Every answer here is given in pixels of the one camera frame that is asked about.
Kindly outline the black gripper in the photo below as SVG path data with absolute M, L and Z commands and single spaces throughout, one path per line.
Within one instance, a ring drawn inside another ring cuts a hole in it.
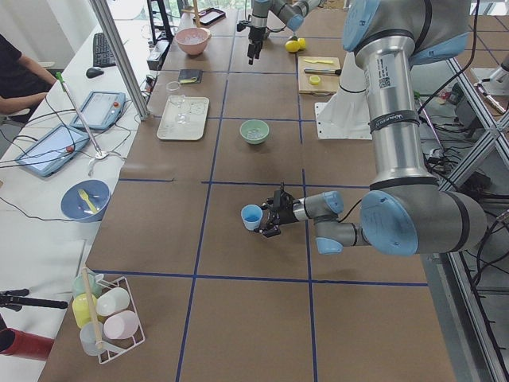
M 255 233 L 262 234 L 266 238 L 274 237 L 281 234 L 280 226 L 291 224 L 297 221 L 293 213 L 293 207 L 297 203 L 295 198 L 285 191 L 285 185 L 282 182 L 278 189 L 274 191 L 274 195 L 267 198 L 261 204 L 260 209 L 268 212 L 268 218 L 265 223 L 261 223 L 259 228 L 254 230 Z
M 267 35 L 266 20 L 242 20 L 237 23 L 236 29 L 238 32 L 249 29 L 247 57 L 248 64 L 253 65 L 254 60 L 259 58 Z

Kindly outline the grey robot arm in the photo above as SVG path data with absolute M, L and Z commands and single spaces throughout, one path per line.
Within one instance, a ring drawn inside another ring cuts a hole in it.
M 296 32 L 304 22 L 309 13 L 321 7 L 325 1 L 302 0 L 289 4 L 283 0 L 256 0 L 252 1 L 251 15 L 237 24 L 237 31 L 242 32 L 249 29 L 248 33 L 248 64 L 252 65 L 254 60 L 259 58 L 264 41 L 268 38 L 270 31 L 267 26 L 269 12 L 276 16 L 285 27 Z
M 363 72 L 376 178 L 360 202 L 360 222 L 344 223 L 336 191 L 296 199 L 278 189 L 262 208 L 257 231 L 311 220 L 318 251 L 371 245 L 388 255 L 460 251 L 486 230 L 483 209 L 462 193 L 442 191 L 426 169 L 410 70 L 459 55 L 468 41 L 468 1 L 356 1 L 348 11 L 343 47 Z

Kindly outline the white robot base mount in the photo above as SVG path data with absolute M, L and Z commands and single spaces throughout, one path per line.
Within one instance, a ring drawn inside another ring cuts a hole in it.
M 327 103 L 315 104 L 319 139 L 371 140 L 364 71 L 347 53 L 336 94 Z

